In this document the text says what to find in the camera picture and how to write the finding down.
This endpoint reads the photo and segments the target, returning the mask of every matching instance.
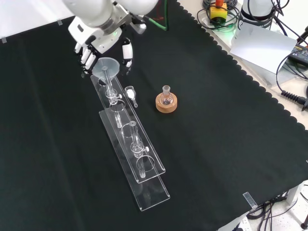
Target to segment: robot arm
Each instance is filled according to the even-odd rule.
[[[90,74],[97,59],[119,40],[122,26],[130,24],[139,34],[146,25],[132,23],[132,15],[148,14],[158,0],[63,0],[76,16],[68,30],[77,42],[75,52],[81,56],[85,74]],[[132,45],[125,38],[122,43],[124,64],[131,66]]]

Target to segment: black tablecloth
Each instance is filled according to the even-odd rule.
[[[128,76],[137,114],[166,173],[170,200],[139,211],[80,78],[67,27],[57,23],[0,45],[0,229],[214,231],[308,178],[308,134],[184,12],[169,1],[170,30],[132,39]],[[121,46],[106,56],[120,58]],[[174,113],[155,108],[170,85]]]

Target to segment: clear acrylic rack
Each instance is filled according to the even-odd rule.
[[[110,80],[112,86],[96,76],[91,80],[104,107],[100,117],[139,209],[168,200],[170,195],[160,177],[166,170],[117,77]]]

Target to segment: wooden flask stand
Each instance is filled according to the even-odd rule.
[[[162,93],[158,94],[155,100],[156,103],[156,108],[158,109],[158,111],[162,112],[162,113],[171,113],[173,112],[175,109],[177,109],[178,107],[178,99],[176,97],[175,94],[170,93],[173,96],[173,103],[172,104],[168,104],[168,105],[164,105],[161,104],[159,101],[159,97],[161,96]]]

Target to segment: cable connector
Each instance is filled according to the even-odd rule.
[[[285,90],[281,92],[281,95],[303,105],[302,111],[304,111],[305,109],[308,109],[308,98],[291,94]]]

